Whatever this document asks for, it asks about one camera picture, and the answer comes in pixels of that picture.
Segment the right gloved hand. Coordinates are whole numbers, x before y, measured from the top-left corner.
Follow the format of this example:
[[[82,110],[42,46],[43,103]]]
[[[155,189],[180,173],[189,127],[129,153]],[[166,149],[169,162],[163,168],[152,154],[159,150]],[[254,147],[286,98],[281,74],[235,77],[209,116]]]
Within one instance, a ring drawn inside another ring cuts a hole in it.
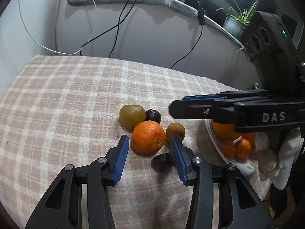
[[[301,151],[303,138],[299,128],[290,132],[258,132],[255,136],[258,171],[261,181],[270,180],[283,190]]]

